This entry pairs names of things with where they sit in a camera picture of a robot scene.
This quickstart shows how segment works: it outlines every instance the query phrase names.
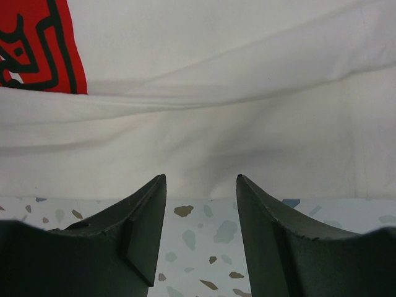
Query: white fabric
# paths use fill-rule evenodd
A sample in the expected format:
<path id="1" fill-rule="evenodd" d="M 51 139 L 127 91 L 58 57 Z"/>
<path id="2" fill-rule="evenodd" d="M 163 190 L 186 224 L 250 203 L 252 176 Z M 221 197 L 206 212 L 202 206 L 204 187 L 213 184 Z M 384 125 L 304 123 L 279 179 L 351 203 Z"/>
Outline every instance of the white fabric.
<path id="1" fill-rule="evenodd" d="M 0 195 L 395 197 L 395 1 L 69 7 L 91 95 L 0 89 Z"/>

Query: pointed tip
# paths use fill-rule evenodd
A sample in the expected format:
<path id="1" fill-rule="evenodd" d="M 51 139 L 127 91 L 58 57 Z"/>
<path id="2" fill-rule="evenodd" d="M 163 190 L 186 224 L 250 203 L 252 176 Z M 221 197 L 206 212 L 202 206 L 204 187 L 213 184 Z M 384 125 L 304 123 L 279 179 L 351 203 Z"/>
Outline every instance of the pointed tip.
<path id="1" fill-rule="evenodd" d="M 243 174 L 238 174 L 238 177 L 236 178 L 236 182 L 240 182 L 246 179 L 246 176 Z"/>

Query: printed design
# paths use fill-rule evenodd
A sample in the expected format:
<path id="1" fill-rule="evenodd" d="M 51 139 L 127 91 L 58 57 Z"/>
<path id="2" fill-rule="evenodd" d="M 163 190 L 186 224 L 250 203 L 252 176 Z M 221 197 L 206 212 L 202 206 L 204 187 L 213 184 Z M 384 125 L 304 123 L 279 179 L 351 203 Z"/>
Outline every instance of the printed design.
<path id="1" fill-rule="evenodd" d="M 87 93 L 66 0 L 0 1 L 0 86 Z"/>

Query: dark green plastic part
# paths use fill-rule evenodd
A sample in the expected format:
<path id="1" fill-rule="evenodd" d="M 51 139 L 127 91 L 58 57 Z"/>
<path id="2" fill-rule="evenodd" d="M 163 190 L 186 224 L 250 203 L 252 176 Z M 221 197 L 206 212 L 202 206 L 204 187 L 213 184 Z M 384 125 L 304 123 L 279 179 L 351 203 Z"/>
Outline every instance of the dark green plastic part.
<path id="1" fill-rule="evenodd" d="M 396 296 L 396 228 L 365 235 L 318 222 L 237 179 L 252 297 Z"/>
<path id="2" fill-rule="evenodd" d="M 0 222 L 0 296 L 146 297 L 154 284 L 165 202 L 161 175 L 65 230 Z"/>

